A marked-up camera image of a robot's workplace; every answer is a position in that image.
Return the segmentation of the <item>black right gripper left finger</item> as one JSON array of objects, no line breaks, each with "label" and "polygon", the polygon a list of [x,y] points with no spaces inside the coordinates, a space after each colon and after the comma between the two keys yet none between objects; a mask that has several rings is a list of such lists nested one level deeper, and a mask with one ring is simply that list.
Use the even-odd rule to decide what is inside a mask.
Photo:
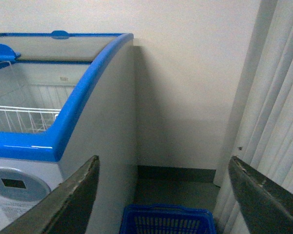
[{"label": "black right gripper left finger", "polygon": [[94,155],[0,234],[84,234],[96,199],[100,159]]}]

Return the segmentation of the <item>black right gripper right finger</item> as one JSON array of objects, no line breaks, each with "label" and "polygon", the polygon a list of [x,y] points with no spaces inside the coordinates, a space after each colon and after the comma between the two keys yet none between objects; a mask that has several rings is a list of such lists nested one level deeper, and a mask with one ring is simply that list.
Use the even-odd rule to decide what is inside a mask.
[{"label": "black right gripper right finger", "polygon": [[237,156],[231,157],[228,172],[251,234],[293,234],[293,194]]}]

